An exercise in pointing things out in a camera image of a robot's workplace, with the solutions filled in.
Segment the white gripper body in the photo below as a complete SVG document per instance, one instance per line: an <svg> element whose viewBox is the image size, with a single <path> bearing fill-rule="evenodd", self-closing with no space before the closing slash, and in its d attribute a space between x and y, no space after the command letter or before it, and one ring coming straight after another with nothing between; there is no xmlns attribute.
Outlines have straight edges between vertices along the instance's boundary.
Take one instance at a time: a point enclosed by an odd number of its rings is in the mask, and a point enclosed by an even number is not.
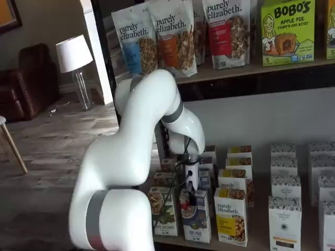
<svg viewBox="0 0 335 251"><path fill-rule="evenodd" d="M185 183L188 191L196 191L199 184L198 163L185 165Z"/></svg>

